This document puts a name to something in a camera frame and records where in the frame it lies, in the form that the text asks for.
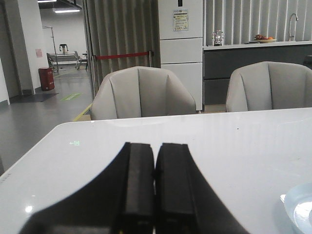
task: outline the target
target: dark gray cabinet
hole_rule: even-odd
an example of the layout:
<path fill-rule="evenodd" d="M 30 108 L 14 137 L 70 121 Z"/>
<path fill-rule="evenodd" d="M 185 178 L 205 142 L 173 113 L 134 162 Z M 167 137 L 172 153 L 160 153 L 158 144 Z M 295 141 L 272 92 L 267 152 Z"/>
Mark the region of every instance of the dark gray cabinet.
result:
<path fill-rule="evenodd" d="M 312 44 L 205 50 L 204 104 L 225 103 L 230 76 L 237 68 L 261 61 L 303 64 L 307 55 L 312 55 Z"/>

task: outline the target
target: faucet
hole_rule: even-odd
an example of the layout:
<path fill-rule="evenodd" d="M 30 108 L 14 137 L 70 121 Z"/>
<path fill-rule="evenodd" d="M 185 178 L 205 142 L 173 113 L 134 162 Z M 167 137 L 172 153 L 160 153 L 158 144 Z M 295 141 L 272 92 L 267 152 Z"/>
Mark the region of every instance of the faucet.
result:
<path fill-rule="evenodd" d="M 289 32 L 289 41 L 291 41 L 291 38 L 293 38 L 294 40 L 294 37 L 295 35 L 291 35 L 291 22 L 292 22 L 292 17 L 293 16 L 296 16 L 296 21 L 298 21 L 298 16 L 296 13 L 292 13 L 292 15 L 289 17 L 289 29 L 288 29 L 288 32 Z"/>

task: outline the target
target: ceiling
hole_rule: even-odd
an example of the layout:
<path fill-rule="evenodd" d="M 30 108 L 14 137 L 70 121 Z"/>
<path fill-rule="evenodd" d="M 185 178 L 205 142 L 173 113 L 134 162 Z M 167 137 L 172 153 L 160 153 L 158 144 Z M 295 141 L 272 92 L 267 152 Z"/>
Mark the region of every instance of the ceiling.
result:
<path fill-rule="evenodd" d="M 41 2 L 38 4 L 39 9 L 67 8 L 74 7 L 75 5 L 81 8 L 82 0 L 57 0 L 55 2 Z"/>

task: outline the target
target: red rope barrier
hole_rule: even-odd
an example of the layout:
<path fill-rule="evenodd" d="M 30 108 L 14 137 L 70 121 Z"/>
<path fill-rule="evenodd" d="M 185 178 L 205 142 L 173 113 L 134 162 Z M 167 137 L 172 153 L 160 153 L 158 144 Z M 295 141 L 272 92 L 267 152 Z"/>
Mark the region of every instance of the red rope barrier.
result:
<path fill-rule="evenodd" d="M 142 52 L 142 53 L 134 53 L 134 54 L 125 54 L 125 55 L 107 55 L 107 56 L 96 56 L 96 59 L 119 59 L 119 58 L 128 58 L 128 57 L 137 57 L 148 55 L 149 52 Z"/>

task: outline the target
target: doorway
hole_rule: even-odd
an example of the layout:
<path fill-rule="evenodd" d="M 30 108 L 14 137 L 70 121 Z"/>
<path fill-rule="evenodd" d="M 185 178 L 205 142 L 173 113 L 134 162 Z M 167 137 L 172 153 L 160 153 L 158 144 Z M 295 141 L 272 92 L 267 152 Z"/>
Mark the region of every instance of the doorway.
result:
<path fill-rule="evenodd" d="M 9 98 L 20 94 L 20 85 L 16 71 L 16 63 L 12 50 L 11 37 L 5 13 L 5 6 L 0 2 L 0 58 L 3 67 Z"/>

